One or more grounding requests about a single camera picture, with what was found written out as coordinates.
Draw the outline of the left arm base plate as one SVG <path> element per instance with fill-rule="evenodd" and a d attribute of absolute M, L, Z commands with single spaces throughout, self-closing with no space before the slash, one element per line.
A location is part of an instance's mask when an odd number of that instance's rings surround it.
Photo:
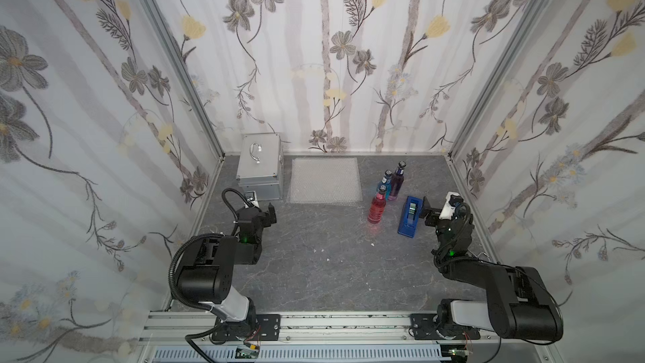
<path fill-rule="evenodd" d="M 255 314 L 245 321 L 218 323 L 209 339 L 215 345 L 228 341 L 278 341 L 281 323 L 280 314 Z"/>

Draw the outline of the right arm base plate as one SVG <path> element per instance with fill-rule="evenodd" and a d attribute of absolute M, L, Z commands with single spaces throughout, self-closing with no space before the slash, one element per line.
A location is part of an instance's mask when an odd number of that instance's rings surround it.
<path fill-rule="evenodd" d="M 408 333 L 415 340 L 479 340 L 480 331 L 472 327 L 446 325 L 440 327 L 436 314 L 411 314 Z"/>

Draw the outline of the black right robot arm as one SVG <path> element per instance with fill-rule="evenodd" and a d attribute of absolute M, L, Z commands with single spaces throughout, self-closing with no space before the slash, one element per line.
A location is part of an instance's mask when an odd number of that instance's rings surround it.
<path fill-rule="evenodd" d="M 450 195 L 443 208 L 424 198 L 419 218 L 435 228 L 438 248 L 433 263 L 446 279 L 478 287 L 485 301 L 444 299 L 437 307 L 434 330 L 455 337 L 465 329 L 483 329 L 502 339 L 550 345 L 564 335 L 559 304 L 546 289 L 537 269 L 494 263 L 470 252 L 474 215 L 459 195 Z"/>

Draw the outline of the blue tape dispenser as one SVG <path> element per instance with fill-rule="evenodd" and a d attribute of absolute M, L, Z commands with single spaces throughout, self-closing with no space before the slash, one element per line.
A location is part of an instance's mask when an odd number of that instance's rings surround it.
<path fill-rule="evenodd" d="M 408 238 L 416 235 L 419 215 L 423 209 L 423 200 L 408 196 L 401 210 L 397 233 Z"/>

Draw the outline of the pink glass bottle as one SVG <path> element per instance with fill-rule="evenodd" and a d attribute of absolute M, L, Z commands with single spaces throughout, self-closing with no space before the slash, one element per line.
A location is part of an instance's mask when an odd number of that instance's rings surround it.
<path fill-rule="evenodd" d="M 371 224 L 377 224 L 381 222 L 382 215 L 386 208 L 386 199 L 385 199 L 386 187 L 381 185 L 379 186 L 376 196 L 371 201 L 371 208 L 368 213 L 368 222 Z"/>

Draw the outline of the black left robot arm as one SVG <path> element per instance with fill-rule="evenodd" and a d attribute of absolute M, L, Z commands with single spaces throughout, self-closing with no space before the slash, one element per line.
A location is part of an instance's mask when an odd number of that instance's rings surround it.
<path fill-rule="evenodd" d="M 226 323 L 251 323 L 251 299 L 233 287 L 238 265 L 255 265 L 262 253 L 262 235 L 277 222 L 275 207 L 256 206 L 237 212 L 234 235 L 208 233 L 192 237 L 174 255 L 168 272 L 171 296 L 192 309 L 214 314 Z"/>

